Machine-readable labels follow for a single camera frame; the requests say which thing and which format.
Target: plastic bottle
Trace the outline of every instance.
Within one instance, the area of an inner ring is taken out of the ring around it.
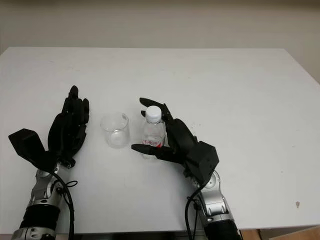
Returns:
[[[166,126],[161,120],[161,109],[158,106],[149,106],[145,111],[145,121],[142,126],[142,143],[161,148],[165,143]],[[155,156],[142,154],[144,158],[150,159]]]

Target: tabletop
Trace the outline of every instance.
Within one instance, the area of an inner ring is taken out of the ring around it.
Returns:
[[[183,168],[104,141],[100,120],[113,111],[141,141],[139,97],[166,103],[216,147],[239,229],[320,224],[320,85],[284,49],[10,47],[0,56],[0,234],[19,228],[36,173],[8,135],[34,130],[47,148],[72,85],[90,102],[70,171],[76,233],[186,229],[194,188]],[[57,232],[68,227],[64,209]]]

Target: clear plastic cup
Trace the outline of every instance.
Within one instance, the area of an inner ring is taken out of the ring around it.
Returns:
[[[104,131],[104,138],[114,149],[125,147],[130,141],[129,119],[122,112],[106,114],[100,123]]]

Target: white wall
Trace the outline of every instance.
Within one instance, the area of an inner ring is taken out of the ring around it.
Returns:
[[[285,48],[320,82],[320,1],[0,0],[9,46]]]

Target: silver robotic arm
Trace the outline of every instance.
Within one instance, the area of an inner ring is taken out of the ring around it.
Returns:
[[[215,171],[219,163],[216,148],[192,135],[183,121],[173,119],[166,104],[140,98],[146,107],[158,106],[165,122],[168,145],[153,147],[133,144],[131,148],[143,154],[155,155],[160,160],[181,164],[184,176],[190,177],[196,186],[195,192],[188,198],[185,206],[185,223],[189,240],[193,240],[188,208],[192,201],[200,216],[204,231],[209,240],[241,240],[225,197],[221,193],[220,177]]]
[[[73,156],[84,143],[88,120],[89,101],[79,99],[78,88],[73,86],[50,128],[48,150],[35,131],[23,128],[9,135],[17,154],[38,168],[36,184],[13,240],[54,240],[62,198],[70,211],[68,239],[74,238],[74,206],[68,188],[77,181],[66,181],[76,163]]]
[[[54,173],[64,181],[69,169],[57,163]],[[62,184],[50,173],[38,169],[36,184],[26,208],[20,228],[12,235],[12,240],[54,240],[56,225],[63,198]]]

